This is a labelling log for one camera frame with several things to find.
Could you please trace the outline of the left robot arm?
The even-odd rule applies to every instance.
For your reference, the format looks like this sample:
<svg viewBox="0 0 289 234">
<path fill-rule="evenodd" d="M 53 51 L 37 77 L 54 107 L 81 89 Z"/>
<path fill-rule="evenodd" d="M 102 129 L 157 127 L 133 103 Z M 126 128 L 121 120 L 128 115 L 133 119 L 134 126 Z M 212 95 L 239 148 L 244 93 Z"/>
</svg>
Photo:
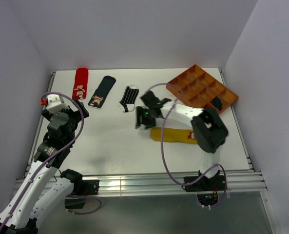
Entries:
<svg viewBox="0 0 289 234">
<path fill-rule="evenodd" d="M 78 138 L 75 130 L 79 123 L 84 123 L 89 113 L 79 100 L 71 102 L 77 107 L 77 111 L 67 106 L 61 97 L 46 97 L 41 100 L 45 106 L 41 114 L 49 121 L 47 134 L 37 149 L 29 175 L 0 214 L 0 234 L 25 230 L 28 223 L 25 213 L 36 203 L 40 192 L 59 169 Z"/>
</svg>

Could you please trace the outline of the aluminium front rail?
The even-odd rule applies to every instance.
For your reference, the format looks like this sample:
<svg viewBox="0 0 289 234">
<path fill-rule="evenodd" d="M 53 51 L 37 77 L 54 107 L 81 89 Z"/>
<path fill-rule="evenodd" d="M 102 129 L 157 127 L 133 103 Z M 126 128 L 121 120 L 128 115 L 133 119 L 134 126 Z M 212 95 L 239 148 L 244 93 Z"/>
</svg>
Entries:
<svg viewBox="0 0 289 234">
<path fill-rule="evenodd" d="M 83 180 L 98 180 L 99 197 L 187 195 L 167 174 L 116 176 L 84 176 Z M 261 172 L 227 171 L 229 193 L 263 192 L 268 188 Z"/>
</svg>

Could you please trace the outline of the plain navy ankle sock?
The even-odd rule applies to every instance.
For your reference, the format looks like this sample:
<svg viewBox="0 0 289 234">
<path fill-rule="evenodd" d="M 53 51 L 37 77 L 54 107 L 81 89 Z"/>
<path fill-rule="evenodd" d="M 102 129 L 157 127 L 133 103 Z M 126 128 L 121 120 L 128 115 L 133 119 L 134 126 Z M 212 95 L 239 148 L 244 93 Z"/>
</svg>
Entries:
<svg viewBox="0 0 289 234">
<path fill-rule="evenodd" d="M 212 105 L 219 111 L 222 110 L 223 104 L 221 99 L 219 99 L 218 97 L 215 97 L 212 101 Z"/>
</svg>

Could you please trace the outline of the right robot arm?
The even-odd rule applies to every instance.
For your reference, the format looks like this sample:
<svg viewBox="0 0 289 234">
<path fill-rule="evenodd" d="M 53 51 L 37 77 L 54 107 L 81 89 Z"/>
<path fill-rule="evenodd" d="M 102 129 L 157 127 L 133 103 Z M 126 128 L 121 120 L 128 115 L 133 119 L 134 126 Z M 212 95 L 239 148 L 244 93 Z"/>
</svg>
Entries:
<svg viewBox="0 0 289 234">
<path fill-rule="evenodd" d="M 160 148 L 162 162 L 169 178 L 181 186 L 193 185 L 199 181 L 201 188 L 210 190 L 216 184 L 214 176 L 218 172 L 223 171 L 224 175 L 226 175 L 226 171 L 219 161 L 220 151 L 229 135 L 229 131 L 217 111 L 213 107 L 204 109 L 178 104 L 177 99 L 174 101 L 169 98 L 159 100 L 151 90 L 147 91 L 140 99 L 145 106 L 137 106 L 135 109 L 136 129 L 142 125 L 145 129 L 153 128 L 156 126 L 157 118 L 163 119 Z M 198 178 L 192 182 L 182 183 L 176 180 L 167 166 L 164 154 L 164 135 L 168 119 L 190 126 L 193 129 L 193 136 L 197 141 L 197 145 L 201 149 L 203 157 L 202 168 L 199 170 L 200 175 Z"/>
</svg>

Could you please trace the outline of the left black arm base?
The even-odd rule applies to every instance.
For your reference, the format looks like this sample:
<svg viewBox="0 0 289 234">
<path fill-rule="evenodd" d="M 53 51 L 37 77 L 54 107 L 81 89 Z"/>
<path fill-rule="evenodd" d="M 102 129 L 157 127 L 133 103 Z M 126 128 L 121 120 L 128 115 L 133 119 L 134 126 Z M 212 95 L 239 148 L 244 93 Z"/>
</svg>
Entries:
<svg viewBox="0 0 289 234">
<path fill-rule="evenodd" d="M 76 191 L 68 195 L 64 200 L 66 209 L 79 210 L 88 203 L 86 197 L 98 194 L 99 180 L 84 180 Z"/>
</svg>

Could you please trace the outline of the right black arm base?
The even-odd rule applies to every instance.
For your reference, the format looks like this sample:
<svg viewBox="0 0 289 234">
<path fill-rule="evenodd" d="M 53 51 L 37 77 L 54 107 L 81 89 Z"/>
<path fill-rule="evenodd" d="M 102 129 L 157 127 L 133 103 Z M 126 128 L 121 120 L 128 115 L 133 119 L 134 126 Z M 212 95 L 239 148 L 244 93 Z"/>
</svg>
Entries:
<svg viewBox="0 0 289 234">
<path fill-rule="evenodd" d="M 201 206 L 212 208 L 221 201 L 219 192 L 222 192 L 221 199 L 227 197 L 227 183 L 220 171 L 211 178 L 203 177 L 197 183 L 189 186 L 181 186 L 186 192 L 201 192 L 197 195 L 198 202 Z"/>
</svg>

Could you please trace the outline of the orange compartment tray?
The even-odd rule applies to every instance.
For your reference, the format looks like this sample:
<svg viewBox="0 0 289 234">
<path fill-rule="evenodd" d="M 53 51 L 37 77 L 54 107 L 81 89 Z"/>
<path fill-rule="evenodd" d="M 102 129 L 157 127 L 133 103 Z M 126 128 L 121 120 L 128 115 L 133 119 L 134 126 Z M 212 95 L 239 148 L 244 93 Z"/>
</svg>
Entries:
<svg viewBox="0 0 289 234">
<path fill-rule="evenodd" d="M 213 108 L 219 114 L 238 100 L 236 93 L 196 64 L 170 80 L 166 88 L 183 104 L 194 108 L 206 108 L 218 97 L 223 104 L 222 110 Z"/>
</svg>

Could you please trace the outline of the red sock with white figure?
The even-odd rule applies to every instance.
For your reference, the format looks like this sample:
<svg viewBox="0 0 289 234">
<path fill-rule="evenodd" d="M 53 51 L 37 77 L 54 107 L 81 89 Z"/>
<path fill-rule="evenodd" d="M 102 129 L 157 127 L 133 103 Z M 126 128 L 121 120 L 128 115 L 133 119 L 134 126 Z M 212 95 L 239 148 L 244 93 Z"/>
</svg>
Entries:
<svg viewBox="0 0 289 234">
<path fill-rule="evenodd" d="M 85 99 L 87 95 L 89 72 L 87 68 L 78 68 L 75 74 L 72 99 Z"/>
</svg>

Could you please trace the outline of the black white striped sock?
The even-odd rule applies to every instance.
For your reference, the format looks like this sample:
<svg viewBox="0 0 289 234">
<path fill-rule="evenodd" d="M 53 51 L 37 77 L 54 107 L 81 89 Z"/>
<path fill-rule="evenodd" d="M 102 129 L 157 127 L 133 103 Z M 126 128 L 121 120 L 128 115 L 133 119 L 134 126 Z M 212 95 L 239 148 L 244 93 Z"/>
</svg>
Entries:
<svg viewBox="0 0 289 234">
<path fill-rule="evenodd" d="M 135 110 L 135 101 L 139 94 L 139 88 L 136 85 L 127 85 L 122 99 L 119 101 L 119 106 L 124 113 L 129 113 Z"/>
</svg>

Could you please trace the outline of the navy sock with bear pattern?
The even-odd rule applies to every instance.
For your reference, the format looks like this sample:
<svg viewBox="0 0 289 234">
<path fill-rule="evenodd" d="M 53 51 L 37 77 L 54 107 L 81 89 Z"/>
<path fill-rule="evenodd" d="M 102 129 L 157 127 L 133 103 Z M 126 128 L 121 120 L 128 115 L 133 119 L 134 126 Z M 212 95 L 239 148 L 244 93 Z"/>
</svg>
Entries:
<svg viewBox="0 0 289 234">
<path fill-rule="evenodd" d="M 115 83 L 116 79 L 114 77 L 105 76 L 89 100 L 88 105 L 101 108 Z"/>
</svg>

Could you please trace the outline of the yellow sock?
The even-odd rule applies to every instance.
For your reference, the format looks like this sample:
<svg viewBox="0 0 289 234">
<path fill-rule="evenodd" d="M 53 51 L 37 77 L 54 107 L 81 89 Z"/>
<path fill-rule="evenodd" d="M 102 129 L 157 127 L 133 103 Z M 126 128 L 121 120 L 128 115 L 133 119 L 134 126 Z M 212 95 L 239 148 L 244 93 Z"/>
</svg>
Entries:
<svg viewBox="0 0 289 234">
<path fill-rule="evenodd" d="M 154 127 L 150 130 L 150 137 L 154 141 L 161 141 L 162 128 Z M 194 133 L 190 129 L 164 128 L 164 142 L 197 144 Z"/>
</svg>

